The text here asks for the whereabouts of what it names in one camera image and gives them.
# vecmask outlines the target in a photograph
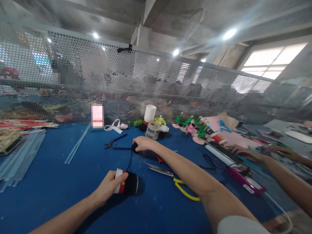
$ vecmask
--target pink paper sheet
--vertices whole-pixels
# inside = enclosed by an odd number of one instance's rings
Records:
[[[210,123],[208,125],[210,125],[210,128],[216,132],[216,131],[219,131],[221,132],[220,130],[220,117],[219,116],[211,116],[211,117],[203,117],[201,118],[202,121],[209,121]],[[244,148],[248,148],[248,146],[250,147],[253,147],[253,148],[257,148],[258,146],[262,146],[261,144],[253,141],[253,140],[250,140],[250,139],[247,139],[243,136],[241,136],[240,134],[238,133],[235,133],[235,132],[227,132],[227,131],[223,131],[221,132],[221,135],[227,139],[227,143],[225,144],[225,146],[230,146],[230,145],[239,145],[241,147],[244,147]]]

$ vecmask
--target ceiling light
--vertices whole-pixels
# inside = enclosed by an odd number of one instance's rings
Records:
[[[94,36],[95,39],[98,39],[98,34],[97,33],[94,32],[93,36]]]
[[[173,52],[173,56],[177,56],[178,54],[179,54],[179,50],[178,49],[176,49],[174,52]]]
[[[229,31],[227,31],[224,35],[223,35],[223,40],[227,40],[229,38],[231,38],[232,36],[235,35],[237,29],[230,29]]]

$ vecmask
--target human arm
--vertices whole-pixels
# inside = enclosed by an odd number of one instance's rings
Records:
[[[217,233],[219,222],[231,215],[246,217],[258,222],[253,214],[225,186],[190,160],[146,137],[137,137],[133,143],[138,144],[136,151],[152,150],[158,154],[181,180],[199,196],[214,233]]]
[[[233,153],[240,154],[244,158],[264,163],[269,172],[275,177],[278,184],[310,217],[312,217],[312,186],[290,172],[270,156],[260,154],[251,149],[240,146],[231,146]]]
[[[289,158],[297,163],[301,163],[302,165],[305,165],[308,168],[312,169],[312,160],[297,154],[290,148],[281,146],[269,146],[268,148],[266,148],[265,152],[278,152],[284,157]]]
[[[36,228],[30,234],[74,233],[89,215],[106,203],[118,184],[126,180],[128,173],[124,173],[116,179],[115,176],[116,171],[109,171],[99,187],[90,196]]]

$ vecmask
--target blue work surface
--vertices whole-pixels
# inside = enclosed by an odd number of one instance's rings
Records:
[[[104,149],[104,143],[120,136],[116,131],[89,131],[72,162],[64,164],[86,126],[68,124],[47,130],[25,178],[17,187],[9,187],[0,194],[0,233],[27,233],[35,229],[91,194],[109,170],[127,168],[129,150]],[[118,147],[131,147],[133,138],[144,135],[134,127],[124,133],[128,136],[116,142]],[[194,143],[191,137],[184,137],[179,129],[170,127],[167,137],[159,142],[178,150],[197,165],[211,167],[203,157],[206,153],[216,165],[225,166],[203,145]],[[114,194],[77,233],[212,233],[201,202],[185,197],[174,185],[172,177],[148,169],[144,162],[158,164],[133,155],[132,172],[144,180],[144,193],[130,197]],[[225,184],[260,222],[280,214],[269,201],[252,196],[227,172],[217,169],[208,173]]]

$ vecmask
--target black clip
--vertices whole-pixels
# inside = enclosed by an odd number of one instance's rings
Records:
[[[118,52],[118,54],[119,54],[119,53],[123,52],[124,50],[132,51],[132,45],[129,44],[129,47],[128,47],[128,48],[118,48],[118,49],[117,49],[117,52]]]

